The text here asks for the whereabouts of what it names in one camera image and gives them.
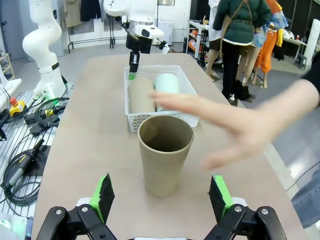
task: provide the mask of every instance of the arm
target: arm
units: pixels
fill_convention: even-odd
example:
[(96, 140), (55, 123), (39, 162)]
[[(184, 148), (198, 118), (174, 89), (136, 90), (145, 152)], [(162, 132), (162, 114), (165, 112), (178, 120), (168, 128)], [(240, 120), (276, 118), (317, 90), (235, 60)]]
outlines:
[(290, 124), (315, 109), (320, 102), (319, 75), (320, 53), (302, 79), (257, 109), (218, 104), (193, 95), (155, 93), (153, 97), (166, 109), (199, 116), (230, 133), (232, 144), (211, 153), (204, 162), (210, 170), (262, 152)]
[(271, 9), (269, 8), (265, 0), (260, 1), (256, 14), (257, 19), (253, 22), (255, 28), (260, 28), (270, 21)]
[(216, 16), (213, 23), (213, 29), (220, 31), (224, 24), (226, 15), (229, 13), (229, 0), (221, 0), (216, 10)]

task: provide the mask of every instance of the door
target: door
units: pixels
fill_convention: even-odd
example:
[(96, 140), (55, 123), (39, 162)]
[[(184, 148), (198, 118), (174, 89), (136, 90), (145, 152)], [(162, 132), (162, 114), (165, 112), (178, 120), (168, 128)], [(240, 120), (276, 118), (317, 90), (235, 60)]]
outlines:
[(0, 19), (4, 47), (11, 60), (25, 58), (18, 0), (0, 0)]
[[(22, 25), (22, 34), (23, 37), (27, 36), (32, 31), (38, 28), (38, 25), (35, 24), (30, 18), (30, 10), (29, 10), (29, 0), (18, 0), (19, 1), (19, 8), (20, 8), (20, 16), (21, 16), (21, 25)], [(59, 13), (59, 6), (58, 4), (61, 1), (53, 0), (52, 1), (52, 14), (55, 13), (55, 20), (60, 25), (60, 13)], [(49, 47), (50, 51), (54, 52), (57, 57), (61, 57), (64, 55), (64, 49), (62, 45), (61, 38), (58, 39), (54, 44)], [(33, 62), (33, 58), (28, 56), (28, 61)]]

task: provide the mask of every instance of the human hand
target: human hand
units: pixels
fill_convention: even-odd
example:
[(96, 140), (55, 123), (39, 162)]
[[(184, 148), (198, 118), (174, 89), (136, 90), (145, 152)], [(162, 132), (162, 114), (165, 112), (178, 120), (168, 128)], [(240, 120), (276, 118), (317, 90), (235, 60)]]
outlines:
[(209, 154), (203, 163), (206, 170), (259, 153), (276, 135), (271, 118), (259, 110), (218, 104), (194, 95), (154, 93), (152, 96), (166, 109), (199, 116), (228, 131), (231, 143), (225, 149)]

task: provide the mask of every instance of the basket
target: basket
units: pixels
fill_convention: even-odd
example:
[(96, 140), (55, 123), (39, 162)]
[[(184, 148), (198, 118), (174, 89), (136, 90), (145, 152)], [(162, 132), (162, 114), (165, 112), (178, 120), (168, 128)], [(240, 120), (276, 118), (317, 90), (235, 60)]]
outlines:
[[(181, 94), (197, 95), (194, 88), (191, 86), (187, 76), (185, 75), (182, 68), (178, 65), (153, 65), (153, 66), (139, 66), (136, 77), (148, 78), (150, 81), (154, 81), (157, 76), (161, 74), (172, 74), (175, 75), (179, 80), (179, 90)], [(168, 115), (180, 118), (186, 121), (190, 127), (195, 128), (198, 125), (199, 117), (182, 113), (179, 111), (158, 111), (158, 112), (142, 112), (142, 113), (130, 113), (130, 99), (128, 93), (129, 86), (129, 67), (124, 68), (124, 99), (125, 99), (125, 114), (128, 117), (130, 130), (132, 133), (136, 133), (140, 124), (152, 117), (157, 115)]]

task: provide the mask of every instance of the power tool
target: power tool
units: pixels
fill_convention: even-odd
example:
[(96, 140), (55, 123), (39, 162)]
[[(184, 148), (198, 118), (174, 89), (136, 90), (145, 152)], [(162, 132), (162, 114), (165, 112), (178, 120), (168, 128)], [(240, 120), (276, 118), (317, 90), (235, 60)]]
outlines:
[(19, 178), (24, 174), (24, 172), (29, 168), (32, 161), (37, 158), (39, 151), (44, 151), (42, 144), (44, 143), (43, 138), (34, 146), (33, 149), (28, 150), (23, 154), (18, 154), (9, 164), (11, 167), (5, 170), (3, 176), (3, 183), (0, 187), (6, 192), (11, 194), (11, 189), (17, 183)]

